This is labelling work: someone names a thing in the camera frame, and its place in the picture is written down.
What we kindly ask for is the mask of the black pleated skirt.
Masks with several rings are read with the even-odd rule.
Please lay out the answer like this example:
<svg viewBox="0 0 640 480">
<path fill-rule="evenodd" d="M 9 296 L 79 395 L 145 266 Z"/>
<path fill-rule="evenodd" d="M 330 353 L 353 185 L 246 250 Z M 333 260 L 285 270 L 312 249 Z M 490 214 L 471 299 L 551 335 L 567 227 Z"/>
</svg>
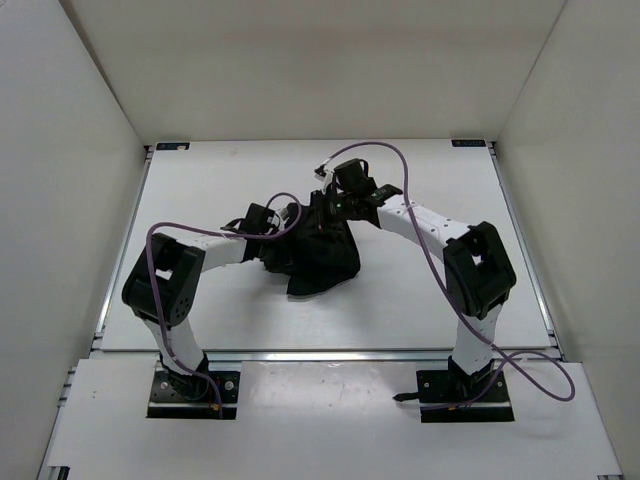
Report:
<svg viewBox="0 0 640 480">
<path fill-rule="evenodd" d="M 360 255 L 347 222 L 320 225 L 312 207 L 290 203 L 285 225 L 295 227 L 263 244 L 259 259 L 267 271 L 289 277 L 289 296 L 318 295 L 357 276 Z"/>
</svg>

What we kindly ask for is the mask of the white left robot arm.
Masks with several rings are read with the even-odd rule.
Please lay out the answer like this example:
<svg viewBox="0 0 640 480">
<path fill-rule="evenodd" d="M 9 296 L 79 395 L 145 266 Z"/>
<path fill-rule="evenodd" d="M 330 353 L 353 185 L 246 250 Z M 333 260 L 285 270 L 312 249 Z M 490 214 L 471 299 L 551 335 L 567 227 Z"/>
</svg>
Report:
<svg viewBox="0 0 640 480">
<path fill-rule="evenodd" d="M 258 257 L 263 246 L 289 234 L 299 223 L 302 206 L 293 201 L 280 210 L 252 203 L 242 218 L 218 231 L 175 222 L 149 228 L 145 246 L 122 290 L 122 301 L 154 336 L 165 369 L 188 398 L 208 389 L 205 354 L 189 322 L 203 273 Z"/>
</svg>

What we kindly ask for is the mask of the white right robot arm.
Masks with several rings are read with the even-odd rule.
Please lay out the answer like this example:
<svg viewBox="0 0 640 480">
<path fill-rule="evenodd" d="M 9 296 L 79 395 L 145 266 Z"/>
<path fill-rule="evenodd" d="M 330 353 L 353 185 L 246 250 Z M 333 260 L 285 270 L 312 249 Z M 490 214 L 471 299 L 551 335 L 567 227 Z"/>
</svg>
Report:
<svg viewBox="0 0 640 480">
<path fill-rule="evenodd" d="M 449 359 L 449 391 L 471 400 L 484 388 L 493 364 L 496 325 L 517 282 L 496 227 L 452 220 L 412 201 L 408 185 L 379 186 L 362 159 L 315 169 L 323 182 L 312 193 L 316 217 L 367 221 L 420 246 L 444 297 L 458 317 Z"/>
</svg>

